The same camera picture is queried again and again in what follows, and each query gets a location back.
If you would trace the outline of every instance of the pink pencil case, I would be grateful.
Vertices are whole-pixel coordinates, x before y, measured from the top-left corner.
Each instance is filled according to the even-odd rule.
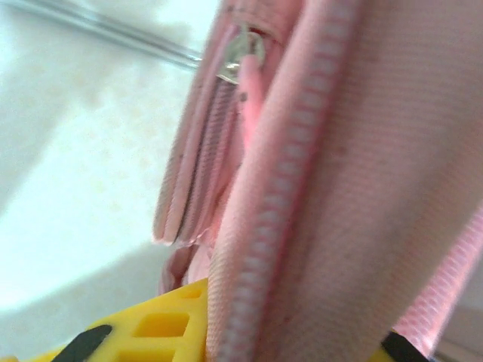
[[[207,359],[430,355],[483,248],[483,2],[225,0],[155,216]]]

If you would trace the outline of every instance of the metal rod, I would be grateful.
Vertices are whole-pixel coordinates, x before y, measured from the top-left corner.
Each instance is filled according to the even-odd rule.
[[[0,0],[1,3],[186,68],[196,69],[201,61],[201,54],[196,51],[64,0]]]

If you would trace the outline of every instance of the yellow grid piece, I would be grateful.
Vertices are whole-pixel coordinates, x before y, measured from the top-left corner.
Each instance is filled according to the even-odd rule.
[[[113,329],[89,362],[202,362],[207,291],[204,279],[97,321],[89,329],[103,324]],[[58,353],[31,362],[51,362]]]

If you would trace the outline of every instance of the black marking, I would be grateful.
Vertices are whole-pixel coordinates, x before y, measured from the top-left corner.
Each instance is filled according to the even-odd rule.
[[[391,332],[381,345],[395,362],[428,362],[416,347],[397,333]]]
[[[112,332],[112,326],[104,324],[86,330],[76,336],[52,362],[85,362]]]

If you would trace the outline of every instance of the white surface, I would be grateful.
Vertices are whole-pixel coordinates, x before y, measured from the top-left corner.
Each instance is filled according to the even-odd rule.
[[[479,354],[483,362],[483,262],[480,262],[454,311],[444,338]]]
[[[201,50],[218,1],[95,4]],[[25,358],[155,295],[152,214],[193,74],[4,5],[0,51],[0,357]]]

